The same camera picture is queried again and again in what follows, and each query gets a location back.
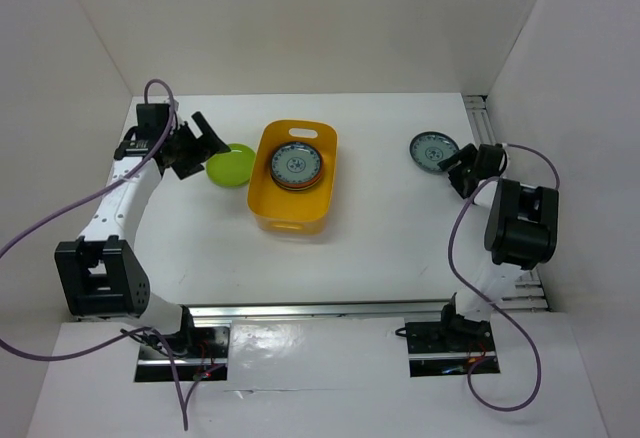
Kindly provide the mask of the orange plate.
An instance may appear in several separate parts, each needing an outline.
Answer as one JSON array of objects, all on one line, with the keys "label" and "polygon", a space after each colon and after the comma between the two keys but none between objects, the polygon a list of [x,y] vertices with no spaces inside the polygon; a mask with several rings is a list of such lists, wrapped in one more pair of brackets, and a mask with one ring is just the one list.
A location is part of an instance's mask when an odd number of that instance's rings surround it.
[{"label": "orange plate", "polygon": [[311,189],[311,188],[319,185],[322,182],[322,178],[320,178],[318,180],[315,180],[315,181],[309,181],[309,182],[305,182],[305,183],[301,183],[301,184],[286,183],[284,181],[276,180],[275,178],[272,178],[272,181],[278,187],[280,187],[280,188],[282,188],[284,190],[298,192],[298,191],[308,190],[308,189]]},{"label": "orange plate", "polygon": [[271,163],[271,177],[286,183],[301,184],[320,179],[322,165],[300,157],[277,160]]}]

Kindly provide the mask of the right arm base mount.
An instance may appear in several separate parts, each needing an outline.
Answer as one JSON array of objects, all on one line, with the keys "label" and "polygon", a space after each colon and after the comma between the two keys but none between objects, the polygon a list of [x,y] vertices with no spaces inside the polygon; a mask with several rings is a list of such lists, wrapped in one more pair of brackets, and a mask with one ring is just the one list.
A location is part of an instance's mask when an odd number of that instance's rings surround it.
[{"label": "right arm base mount", "polygon": [[442,308],[437,321],[408,321],[394,334],[405,340],[412,378],[500,371],[489,322],[464,318],[453,301]]}]

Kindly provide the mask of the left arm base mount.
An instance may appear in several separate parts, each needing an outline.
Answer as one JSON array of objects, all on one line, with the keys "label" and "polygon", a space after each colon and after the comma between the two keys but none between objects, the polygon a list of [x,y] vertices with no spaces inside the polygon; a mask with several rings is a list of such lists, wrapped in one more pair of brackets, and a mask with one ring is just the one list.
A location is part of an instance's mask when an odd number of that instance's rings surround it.
[{"label": "left arm base mount", "polygon": [[160,383],[173,380],[170,356],[173,356],[181,382],[226,381],[231,327],[229,324],[197,326],[194,318],[183,311],[178,332],[161,339],[143,331],[132,337],[139,345],[134,381]]}]

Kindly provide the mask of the green plate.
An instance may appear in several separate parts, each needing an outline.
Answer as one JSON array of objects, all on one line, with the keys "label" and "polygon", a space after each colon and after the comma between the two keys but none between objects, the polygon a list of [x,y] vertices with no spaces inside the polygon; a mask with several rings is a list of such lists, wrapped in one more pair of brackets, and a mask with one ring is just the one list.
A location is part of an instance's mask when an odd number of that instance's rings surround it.
[{"label": "green plate", "polygon": [[239,143],[231,143],[229,148],[229,152],[212,156],[205,164],[205,172],[217,186],[242,187],[250,181],[256,153],[247,145]]}]

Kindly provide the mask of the blue floral plate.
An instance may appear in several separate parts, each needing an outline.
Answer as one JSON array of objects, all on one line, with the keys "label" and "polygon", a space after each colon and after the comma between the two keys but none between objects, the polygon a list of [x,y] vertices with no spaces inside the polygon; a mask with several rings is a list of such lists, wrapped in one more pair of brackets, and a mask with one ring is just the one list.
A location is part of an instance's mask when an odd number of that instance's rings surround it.
[{"label": "blue floral plate", "polygon": [[320,176],[323,161],[319,152],[304,142],[289,142],[272,154],[270,172],[283,185],[301,187]]},{"label": "blue floral plate", "polygon": [[409,154],[413,162],[428,173],[443,172],[440,163],[459,151],[458,144],[446,134],[426,131],[416,135],[410,142]]}]

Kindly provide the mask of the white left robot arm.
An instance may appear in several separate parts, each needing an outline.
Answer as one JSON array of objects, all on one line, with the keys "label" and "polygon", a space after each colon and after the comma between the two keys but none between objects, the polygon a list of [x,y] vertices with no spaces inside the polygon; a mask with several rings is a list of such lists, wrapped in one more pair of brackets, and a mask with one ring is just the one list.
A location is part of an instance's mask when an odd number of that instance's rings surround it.
[{"label": "white left robot arm", "polygon": [[149,345],[176,357],[189,355],[202,340],[184,305],[170,303],[151,290],[150,280],[134,253],[137,230],[147,204],[166,170],[184,180],[205,162],[229,152],[201,112],[192,116],[200,132],[183,120],[170,127],[167,104],[139,104],[137,123],[114,152],[108,192],[89,224],[73,241],[63,241],[54,261],[72,316],[120,319],[156,329]]}]

